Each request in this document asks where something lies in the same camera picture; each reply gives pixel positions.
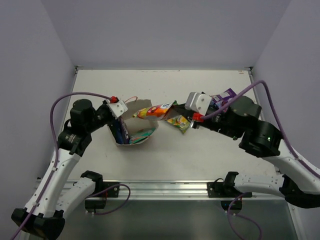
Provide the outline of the white paper bag orange handles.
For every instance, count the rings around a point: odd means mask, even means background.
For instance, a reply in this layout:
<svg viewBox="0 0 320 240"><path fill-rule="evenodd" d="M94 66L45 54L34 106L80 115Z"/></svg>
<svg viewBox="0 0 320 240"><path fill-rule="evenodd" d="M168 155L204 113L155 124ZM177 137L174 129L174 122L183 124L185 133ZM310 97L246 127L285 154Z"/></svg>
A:
<svg viewBox="0 0 320 240"><path fill-rule="evenodd" d="M155 120L146 120L146 119L140 119L140 118L133 117L133 114L136 113L138 110L152 106L152 101L150 99L136 98L135 100L128 100L125 103L128 107L128 110L121 117L123 118L123 120L127 126L129 138L134 133L136 133L142 129L146 129L146 128L156 128L156 130L158 129L159 124ZM118 144L117 143L117 136L118 136L118 121L117 121L117 119L112 125L109 125L108 128L109 128L110 133L112 134L114 143L117 146L124 146L124 147L130 147L130 146L142 144L142 143L146 142L156 132L156 130L155 130L153 132L153 134L148 139L145 139L144 141L141 141L136 144L130 144L130 143L129 144Z"/></svg>

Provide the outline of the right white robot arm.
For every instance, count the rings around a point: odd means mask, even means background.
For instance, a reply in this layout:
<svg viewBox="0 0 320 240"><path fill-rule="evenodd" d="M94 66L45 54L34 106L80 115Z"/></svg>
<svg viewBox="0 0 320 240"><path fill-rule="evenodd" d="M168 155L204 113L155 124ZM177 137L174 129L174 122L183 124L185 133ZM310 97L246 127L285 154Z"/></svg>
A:
<svg viewBox="0 0 320 240"><path fill-rule="evenodd" d="M207 184L210 197L227 198L240 194L251 197L253 193L262 193L284 198L299 208L320 206L320 180L309 169L316 173L320 170L295 159L281 131L259 119L262 108L249 97L240 96L226 112L205 120L185 104L174 105L173 109L190 121L193 128L204 127L234 140L240 139L240 149L271 163L281 172L278 176L264 176L229 171L224 181Z"/></svg>

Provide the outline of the orange fruit candy packet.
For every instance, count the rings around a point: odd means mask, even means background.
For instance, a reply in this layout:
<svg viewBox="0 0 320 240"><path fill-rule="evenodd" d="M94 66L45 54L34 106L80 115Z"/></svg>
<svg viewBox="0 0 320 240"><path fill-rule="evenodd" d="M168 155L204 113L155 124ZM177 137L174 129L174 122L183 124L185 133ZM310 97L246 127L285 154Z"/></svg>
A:
<svg viewBox="0 0 320 240"><path fill-rule="evenodd" d="M146 107L135 112L132 117L143 120L160 121L165 119L173 105L174 103L171 102Z"/></svg>

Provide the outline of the pink snack packet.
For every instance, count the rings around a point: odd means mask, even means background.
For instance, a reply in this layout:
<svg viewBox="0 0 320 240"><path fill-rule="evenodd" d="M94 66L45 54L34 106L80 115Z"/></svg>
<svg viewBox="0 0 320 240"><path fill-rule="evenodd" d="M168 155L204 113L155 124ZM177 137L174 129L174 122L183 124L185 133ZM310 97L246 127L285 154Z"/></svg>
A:
<svg viewBox="0 0 320 240"><path fill-rule="evenodd" d="M230 102L236 95L237 94L231 88L228 88L220 94L211 95L210 105L217 109L220 109L225 104Z"/></svg>

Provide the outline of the yellow green candy packet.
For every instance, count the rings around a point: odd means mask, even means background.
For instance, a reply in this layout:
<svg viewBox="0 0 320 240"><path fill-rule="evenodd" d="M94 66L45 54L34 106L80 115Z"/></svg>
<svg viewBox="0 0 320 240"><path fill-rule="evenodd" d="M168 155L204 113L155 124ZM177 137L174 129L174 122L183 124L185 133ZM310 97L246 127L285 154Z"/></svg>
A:
<svg viewBox="0 0 320 240"><path fill-rule="evenodd" d="M176 110L169 110L164 120L178 128L182 134L185 134L190 127L190 122Z"/></svg>

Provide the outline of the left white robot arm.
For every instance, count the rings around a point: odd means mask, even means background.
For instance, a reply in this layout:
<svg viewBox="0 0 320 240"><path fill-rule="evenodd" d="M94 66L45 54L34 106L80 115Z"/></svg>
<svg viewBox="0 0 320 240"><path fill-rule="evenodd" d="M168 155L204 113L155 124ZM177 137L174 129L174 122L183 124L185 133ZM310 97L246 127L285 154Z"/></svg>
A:
<svg viewBox="0 0 320 240"><path fill-rule="evenodd" d="M62 194L70 173L92 141L92 133L114 124L128 110L117 97L107 98L95 109L88 99L73 103L70 118L62 132L54 135L55 152L49 167L31 199L16 208L11 219L24 231L45 240L56 240L66 218L86 197L103 193L103 176L85 171L75 185Z"/></svg>

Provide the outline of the purple blue snack bar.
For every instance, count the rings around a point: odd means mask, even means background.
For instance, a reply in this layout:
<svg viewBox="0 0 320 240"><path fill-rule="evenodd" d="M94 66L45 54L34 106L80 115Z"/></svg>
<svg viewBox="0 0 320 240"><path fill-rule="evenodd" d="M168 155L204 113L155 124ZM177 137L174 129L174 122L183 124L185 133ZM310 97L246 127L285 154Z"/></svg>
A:
<svg viewBox="0 0 320 240"><path fill-rule="evenodd" d="M130 135L127 129L127 125L122 117L117 119L117 140L120 145L128 145L130 143Z"/></svg>

